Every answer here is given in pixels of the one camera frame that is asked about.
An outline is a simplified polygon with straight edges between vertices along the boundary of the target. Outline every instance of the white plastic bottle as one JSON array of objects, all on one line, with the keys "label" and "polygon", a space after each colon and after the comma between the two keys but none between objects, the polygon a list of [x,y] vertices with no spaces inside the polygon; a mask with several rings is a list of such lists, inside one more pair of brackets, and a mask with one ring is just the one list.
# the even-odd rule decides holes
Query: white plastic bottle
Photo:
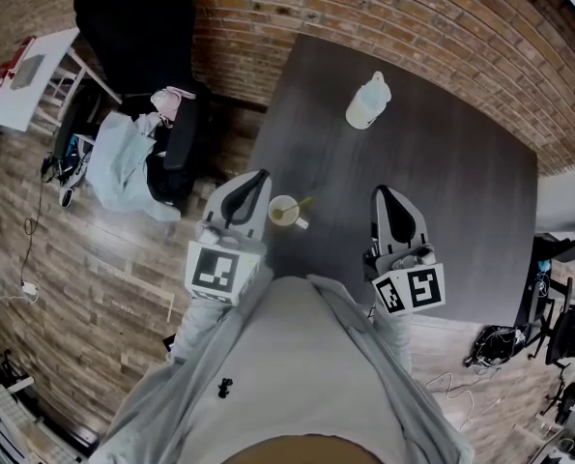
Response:
[{"label": "white plastic bottle", "polygon": [[384,82],[384,75],[377,71],[370,81],[356,91],[347,107],[345,118],[353,128],[366,129],[384,111],[391,98],[392,94]]}]

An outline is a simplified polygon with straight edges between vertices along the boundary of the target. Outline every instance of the cable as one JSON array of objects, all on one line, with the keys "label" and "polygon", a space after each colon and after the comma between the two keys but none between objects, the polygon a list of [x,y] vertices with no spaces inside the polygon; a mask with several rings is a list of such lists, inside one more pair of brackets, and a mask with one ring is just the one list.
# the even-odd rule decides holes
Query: cable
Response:
[{"label": "cable", "polygon": [[477,372],[475,373],[475,375],[476,375],[476,376],[484,376],[484,375],[487,373],[487,371],[488,371],[489,369],[491,369],[491,367],[493,367],[493,369],[495,369],[495,371],[494,371],[493,374],[491,375],[491,378],[493,378],[493,377],[495,376],[495,374],[496,374],[498,371],[501,370],[501,368],[500,368],[499,366],[490,366],[490,367],[483,366],[482,369],[480,369],[479,371],[477,371]]},{"label": "cable", "polygon": [[[507,361],[509,361],[514,355],[515,355],[515,347],[517,346],[518,341],[521,341],[521,338],[518,336],[521,333],[518,333],[517,329],[511,329],[511,328],[502,328],[502,327],[496,327],[497,330],[493,330],[492,332],[490,332],[487,337],[483,340],[483,341],[479,341],[478,339],[476,340],[475,345],[478,346],[478,350],[472,355],[472,358],[474,358],[478,364],[481,364],[485,367],[498,367],[504,363],[506,363]],[[504,335],[509,335],[512,334],[512,338],[509,338],[508,340],[505,340],[503,338]],[[489,342],[489,340],[491,340],[492,338],[495,338],[497,340],[500,340],[503,343],[511,343],[512,342],[512,348],[510,350],[510,354],[504,358],[504,359],[500,359],[500,362],[498,364],[491,364],[490,362],[486,361],[486,359],[490,358],[485,358],[484,356],[481,356],[480,353],[481,351],[485,348],[485,347],[490,347],[492,344]]]},{"label": "cable", "polygon": [[538,297],[539,298],[545,298],[547,297],[547,294],[549,294],[549,287],[551,284],[551,280],[549,279],[549,277],[547,276],[546,272],[540,272],[537,276],[536,276],[536,282],[538,282],[539,280],[542,280],[542,285],[543,288],[541,288],[538,291]]},{"label": "cable", "polygon": [[493,378],[495,376],[495,373],[493,375],[491,375],[489,378],[480,378],[478,380],[476,380],[475,382],[471,383],[471,384],[467,384],[465,386],[458,386],[455,388],[451,388],[452,387],[452,378],[453,378],[453,374],[450,372],[444,373],[436,378],[434,378],[433,380],[431,380],[429,383],[427,383],[424,387],[428,389],[429,385],[431,385],[433,382],[437,382],[439,379],[444,378],[447,375],[450,375],[450,380],[448,383],[448,388],[445,391],[431,391],[432,393],[436,393],[436,392],[444,392],[445,393],[445,399],[446,400],[455,400],[457,398],[459,398],[461,395],[463,395],[464,393],[467,393],[470,396],[470,400],[472,402],[472,406],[470,407],[470,411],[468,412],[468,415],[466,416],[466,418],[464,419],[464,421],[461,423],[461,425],[459,426],[459,431],[463,430],[463,427],[469,422],[469,423],[474,423],[475,420],[481,418],[482,416],[484,416],[486,413],[488,413],[491,409],[493,409],[495,406],[502,404],[504,402],[506,402],[508,400],[508,398],[512,395],[512,393],[515,390],[515,387],[517,386],[517,384],[533,369],[533,367],[535,366],[535,364],[533,364],[532,366],[530,366],[528,369],[526,369],[524,371],[524,373],[517,378],[517,380],[515,380],[515,383],[512,385],[512,387],[510,388],[510,391],[508,392],[508,394],[504,397],[504,398],[499,398],[498,400],[496,400],[493,404],[491,404],[489,407],[483,409],[477,416],[474,416],[472,418],[472,412],[475,409],[475,402],[474,402],[474,395],[472,394],[472,391],[470,390],[464,390],[461,393],[459,393],[458,395],[455,395],[453,397],[449,396],[449,394],[451,392],[454,392],[457,389],[461,389],[463,387],[470,387],[472,385],[475,385],[476,383],[480,382],[480,381],[484,381],[484,380],[490,380],[491,378]]},{"label": "cable", "polygon": [[449,393],[449,392],[457,391],[457,390],[459,390],[459,389],[464,389],[464,388],[466,388],[466,387],[473,387],[473,386],[474,386],[475,384],[477,384],[478,382],[486,382],[486,381],[488,381],[488,380],[491,380],[494,376],[496,376],[496,374],[498,373],[498,371],[501,370],[500,367],[497,367],[497,368],[494,368],[494,369],[495,369],[495,371],[493,372],[493,374],[492,374],[491,376],[487,377],[487,378],[485,378],[485,377],[483,376],[482,378],[478,378],[475,382],[466,383],[466,384],[463,384],[463,385],[457,385],[454,389],[449,389],[449,390],[446,390],[446,391],[431,391],[431,393],[440,393],[440,392]]},{"label": "cable", "polygon": [[459,393],[458,395],[455,395],[454,397],[449,396],[448,394],[451,393],[454,389],[451,389],[450,387],[452,387],[452,377],[453,374],[452,373],[444,373],[443,375],[438,376],[437,378],[434,378],[433,380],[431,380],[429,383],[427,383],[424,387],[426,389],[428,389],[429,385],[431,385],[433,382],[437,382],[440,378],[444,378],[445,376],[450,375],[450,381],[448,382],[448,388],[446,389],[446,395],[445,395],[445,399],[446,400],[456,400],[457,398],[459,398],[461,395],[463,395],[464,393],[466,393],[467,395],[470,396],[470,400],[472,402],[472,406],[470,406],[470,411],[468,412],[468,415],[466,417],[466,419],[461,423],[461,426],[459,426],[459,431],[461,431],[461,429],[463,428],[463,425],[467,422],[467,421],[471,421],[471,415],[472,415],[472,411],[474,410],[475,407],[475,402],[474,402],[474,395],[472,394],[472,391],[462,391],[461,393]]},{"label": "cable", "polygon": [[29,296],[2,296],[0,297],[0,301],[4,301],[6,299],[9,301],[11,301],[12,299],[25,299],[29,303],[34,304],[38,301],[38,296],[39,294],[36,294],[36,297],[34,299],[30,299]]},{"label": "cable", "polygon": [[23,230],[25,231],[25,235],[29,236],[29,246],[27,247],[27,252],[25,253],[25,259],[23,260],[23,264],[20,267],[20,286],[23,286],[23,271],[25,270],[25,265],[27,265],[27,260],[29,259],[29,253],[32,250],[32,244],[34,243],[34,233],[38,229],[38,222],[40,221],[40,215],[43,210],[43,177],[41,175],[40,178],[40,194],[38,196],[38,214],[36,215],[36,219],[33,220],[31,217],[28,217],[23,222]]}]

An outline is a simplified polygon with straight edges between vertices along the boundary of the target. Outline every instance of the wooden floor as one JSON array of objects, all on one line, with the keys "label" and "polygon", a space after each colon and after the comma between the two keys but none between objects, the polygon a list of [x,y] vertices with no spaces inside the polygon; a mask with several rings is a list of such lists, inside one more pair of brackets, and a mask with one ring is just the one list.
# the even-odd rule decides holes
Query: wooden floor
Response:
[{"label": "wooden floor", "polygon": [[[262,120],[260,114],[222,108],[225,135],[217,165],[243,170]],[[55,184],[43,186],[40,225],[25,279],[37,283],[36,304],[19,293],[19,270],[28,237],[25,218],[36,216],[39,169],[53,139],[35,132],[0,136],[0,349],[36,379],[36,391],[88,441],[106,430],[123,397],[151,363],[165,355],[161,340],[173,334],[186,310],[182,285],[187,242],[213,186],[199,183],[177,224],[105,211],[84,188],[64,210]],[[169,304],[173,314],[167,322]],[[462,366],[479,325],[417,316],[412,351],[415,376],[427,383],[453,373],[453,386],[487,378]],[[535,450],[516,432],[555,391],[558,370],[525,353],[492,380],[471,387],[473,423],[463,424],[478,463],[524,463]],[[457,427],[471,407],[467,394],[445,400],[448,377],[433,384]],[[492,406],[496,400],[502,402]]]}]

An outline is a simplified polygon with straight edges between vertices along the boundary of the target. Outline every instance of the cup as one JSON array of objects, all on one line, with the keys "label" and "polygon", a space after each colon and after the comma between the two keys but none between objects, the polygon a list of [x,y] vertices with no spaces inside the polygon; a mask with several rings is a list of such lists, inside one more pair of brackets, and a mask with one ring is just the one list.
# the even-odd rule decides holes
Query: cup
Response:
[{"label": "cup", "polygon": [[[308,227],[308,222],[300,218],[300,207],[296,206],[298,201],[293,197],[286,194],[275,197],[268,206],[268,218],[274,225],[279,227],[288,227],[294,223],[303,229]],[[274,210],[287,210],[283,212],[281,218],[275,218],[273,216]]]}]

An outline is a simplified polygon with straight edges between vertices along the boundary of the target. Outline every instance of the dark wooden table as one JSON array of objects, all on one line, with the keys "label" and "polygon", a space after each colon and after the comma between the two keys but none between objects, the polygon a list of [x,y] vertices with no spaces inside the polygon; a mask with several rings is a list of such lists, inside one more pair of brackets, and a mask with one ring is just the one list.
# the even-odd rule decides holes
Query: dark wooden table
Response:
[{"label": "dark wooden table", "polygon": [[[375,71],[392,100],[368,130],[355,130],[345,109]],[[248,168],[271,172],[273,195],[315,198],[302,212],[306,231],[268,222],[276,276],[328,276],[371,303],[361,256],[371,245],[371,193],[386,184],[422,211],[444,263],[446,305],[426,314],[514,324],[532,249],[536,156],[446,90],[372,56],[299,36]]]}]

